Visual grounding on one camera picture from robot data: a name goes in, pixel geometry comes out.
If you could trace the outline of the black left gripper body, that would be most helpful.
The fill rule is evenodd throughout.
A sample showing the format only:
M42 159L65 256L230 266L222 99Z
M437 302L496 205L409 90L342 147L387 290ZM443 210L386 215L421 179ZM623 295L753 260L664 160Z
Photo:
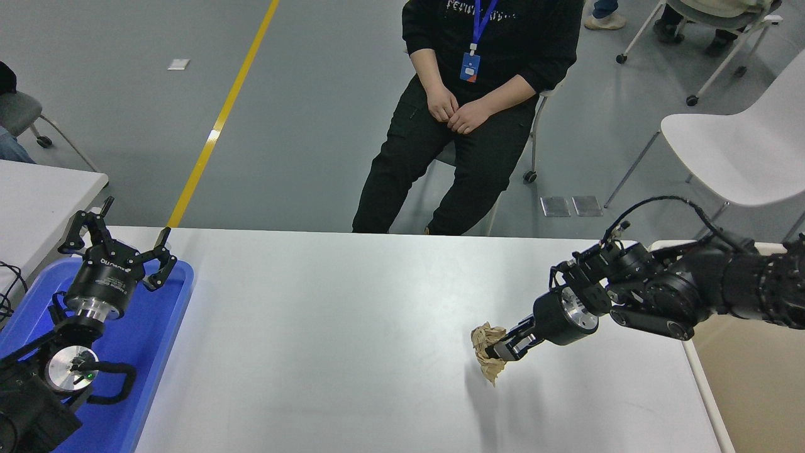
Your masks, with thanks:
M66 292L66 306L79 310L86 301L100 301L114 310L129 307L138 281L144 277L143 264L130 264L135 250L103 250L84 252L82 265Z

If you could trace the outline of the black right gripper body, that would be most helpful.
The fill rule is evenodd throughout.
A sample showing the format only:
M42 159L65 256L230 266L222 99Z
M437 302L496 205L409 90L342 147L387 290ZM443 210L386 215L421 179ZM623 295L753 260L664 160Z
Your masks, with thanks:
M535 335L558 346L566 346L586 335L586 308L575 296L551 291L540 296L533 307Z

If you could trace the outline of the person's left hand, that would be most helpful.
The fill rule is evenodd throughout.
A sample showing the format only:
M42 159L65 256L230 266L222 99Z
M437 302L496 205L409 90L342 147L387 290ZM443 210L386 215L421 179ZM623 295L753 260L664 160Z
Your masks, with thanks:
M483 125L491 116L497 114L491 101L481 98L461 106L448 120L452 132L468 135Z

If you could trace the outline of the person's right hand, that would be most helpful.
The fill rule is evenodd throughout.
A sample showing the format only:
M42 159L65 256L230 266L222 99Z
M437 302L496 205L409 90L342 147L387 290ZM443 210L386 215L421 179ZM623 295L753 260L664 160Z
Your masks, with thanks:
M452 92L443 85L425 87L428 111L436 121L448 123L460 108Z

